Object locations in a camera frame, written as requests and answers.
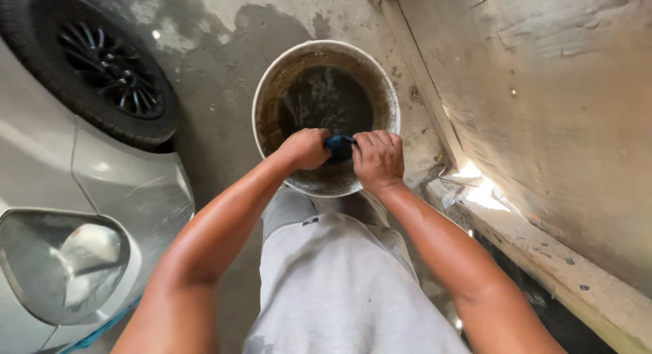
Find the silver car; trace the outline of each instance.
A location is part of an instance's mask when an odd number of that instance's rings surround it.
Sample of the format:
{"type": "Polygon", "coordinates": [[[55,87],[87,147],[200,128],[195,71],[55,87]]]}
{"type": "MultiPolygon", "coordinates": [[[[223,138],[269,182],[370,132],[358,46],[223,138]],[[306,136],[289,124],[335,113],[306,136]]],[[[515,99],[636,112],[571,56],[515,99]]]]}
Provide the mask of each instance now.
{"type": "Polygon", "coordinates": [[[0,353],[58,353],[143,293],[194,215],[177,101],[84,0],[0,0],[0,353]]]}

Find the white bucket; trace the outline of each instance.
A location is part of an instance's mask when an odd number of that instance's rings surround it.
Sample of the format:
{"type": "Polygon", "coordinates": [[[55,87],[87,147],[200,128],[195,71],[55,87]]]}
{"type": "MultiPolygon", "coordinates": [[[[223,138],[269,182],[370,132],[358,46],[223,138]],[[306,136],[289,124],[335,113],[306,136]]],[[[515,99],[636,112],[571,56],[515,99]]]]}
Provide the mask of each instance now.
{"type": "MultiPolygon", "coordinates": [[[[281,98],[305,68],[337,67],[365,90],[374,110],[372,129],[399,133],[400,110],[392,82],[383,68],[365,51],[339,41],[308,41],[285,51],[267,68],[254,96],[252,122],[256,145],[263,158],[276,151],[285,137],[278,126],[281,98]]],[[[316,197],[339,197],[362,190],[350,159],[314,171],[297,171],[285,183],[316,197]]]]}

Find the forearm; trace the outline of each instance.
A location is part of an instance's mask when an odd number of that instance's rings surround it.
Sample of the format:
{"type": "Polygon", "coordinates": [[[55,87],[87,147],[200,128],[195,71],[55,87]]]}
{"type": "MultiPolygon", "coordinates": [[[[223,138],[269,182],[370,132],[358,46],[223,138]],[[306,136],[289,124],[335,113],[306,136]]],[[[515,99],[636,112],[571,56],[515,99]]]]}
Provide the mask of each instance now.
{"type": "Polygon", "coordinates": [[[202,208],[183,228],[152,277],[217,283],[249,238],[265,206],[293,171],[274,153],[202,208]]]}
{"type": "Polygon", "coordinates": [[[422,260],[454,299],[481,299],[490,289],[520,293],[476,240],[403,183],[384,190],[378,198],[403,225],[422,260]]]}

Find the wet floor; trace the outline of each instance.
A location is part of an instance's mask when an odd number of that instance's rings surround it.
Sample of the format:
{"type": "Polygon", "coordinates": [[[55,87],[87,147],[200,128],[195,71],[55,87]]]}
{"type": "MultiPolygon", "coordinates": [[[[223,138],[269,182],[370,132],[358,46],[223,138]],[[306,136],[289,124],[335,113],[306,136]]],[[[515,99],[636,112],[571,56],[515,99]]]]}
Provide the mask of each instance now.
{"type": "MultiPolygon", "coordinates": [[[[90,1],[142,38],[175,88],[182,118],[174,145],[198,208],[260,162],[251,128],[257,83],[282,52],[313,39],[356,45],[390,75],[402,111],[407,183],[418,189],[437,166],[441,145],[432,121],[384,17],[369,0],[90,1]]],[[[223,353],[240,352],[259,311],[260,230],[258,223],[216,297],[223,353]]],[[[427,295],[440,297],[425,267],[415,265],[427,295]]],[[[107,353],[123,324],[86,352],[107,353]]]]}

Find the concrete wall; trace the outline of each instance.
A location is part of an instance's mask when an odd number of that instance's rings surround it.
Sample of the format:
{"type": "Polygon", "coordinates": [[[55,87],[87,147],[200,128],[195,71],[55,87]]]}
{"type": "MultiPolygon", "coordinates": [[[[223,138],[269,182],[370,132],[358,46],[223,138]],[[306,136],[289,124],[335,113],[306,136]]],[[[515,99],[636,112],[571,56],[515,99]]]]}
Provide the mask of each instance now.
{"type": "Polygon", "coordinates": [[[652,297],[652,0],[398,0],[466,155],[652,297]]]}

